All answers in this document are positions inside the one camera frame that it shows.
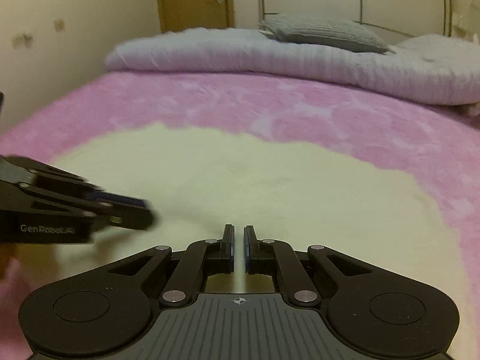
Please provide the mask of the white knit sweater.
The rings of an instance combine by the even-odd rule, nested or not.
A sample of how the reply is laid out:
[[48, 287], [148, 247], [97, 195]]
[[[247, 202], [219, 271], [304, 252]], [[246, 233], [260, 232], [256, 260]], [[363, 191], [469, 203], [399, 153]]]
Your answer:
[[319, 244], [430, 284], [458, 306], [455, 359], [479, 355], [456, 230], [415, 177], [306, 142], [276, 143], [212, 128], [152, 124], [96, 137], [54, 161], [114, 194], [148, 200], [159, 222], [113, 228], [55, 248], [57, 278], [155, 245], [174, 250], [252, 225], [296, 250]]

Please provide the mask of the pink floral bed blanket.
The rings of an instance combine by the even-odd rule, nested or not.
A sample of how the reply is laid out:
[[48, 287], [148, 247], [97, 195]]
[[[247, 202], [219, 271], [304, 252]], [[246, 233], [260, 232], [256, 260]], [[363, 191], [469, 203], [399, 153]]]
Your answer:
[[[279, 76], [113, 72], [1, 136], [1, 152], [54, 164], [108, 133], [153, 124], [212, 128], [276, 143], [306, 142], [415, 177], [433, 197], [469, 281], [479, 349], [479, 130], [446, 111], [357, 88]], [[24, 245], [1, 280], [1, 357], [30, 355], [20, 303], [58, 280], [55, 248]]]

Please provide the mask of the grey textured pillow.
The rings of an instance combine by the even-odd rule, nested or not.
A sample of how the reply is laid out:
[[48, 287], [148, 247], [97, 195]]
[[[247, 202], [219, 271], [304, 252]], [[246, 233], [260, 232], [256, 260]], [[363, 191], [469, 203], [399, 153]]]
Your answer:
[[376, 33], [345, 19], [276, 14], [265, 17], [260, 26], [282, 42], [334, 47], [354, 53], [384, 54], [390, 50]]

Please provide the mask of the striped grey folded quilt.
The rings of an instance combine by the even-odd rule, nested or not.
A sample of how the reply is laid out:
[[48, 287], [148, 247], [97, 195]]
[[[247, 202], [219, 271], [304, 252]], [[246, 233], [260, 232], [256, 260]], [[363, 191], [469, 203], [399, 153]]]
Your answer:
[[281, 42], [253, 29], [193, 28], [120, 43], [109, 71], [254, 72], [355, 86], [442, 106], [479, 102], [479, 46], [424, 35], [383, 54]]

